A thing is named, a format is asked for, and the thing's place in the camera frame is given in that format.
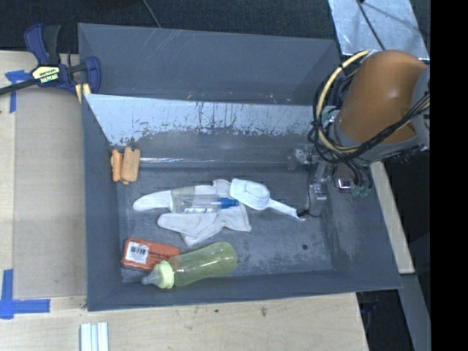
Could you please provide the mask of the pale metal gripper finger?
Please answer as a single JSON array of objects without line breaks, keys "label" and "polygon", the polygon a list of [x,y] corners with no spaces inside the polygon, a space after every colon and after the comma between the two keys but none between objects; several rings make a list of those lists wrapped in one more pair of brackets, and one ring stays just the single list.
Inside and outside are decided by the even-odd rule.
[{"label": "pale metal gripper finger", "polygon": [[298,144],[287,153],[287,169],[296,170],[299,167],[316,163],[315,148],[312,144]]},{"label": "pale metal gripper finger", "polygon": [[320,216],[328,201],[326,186],[321,183],[310,184],[309,196],[309,214],[311,216]]}]

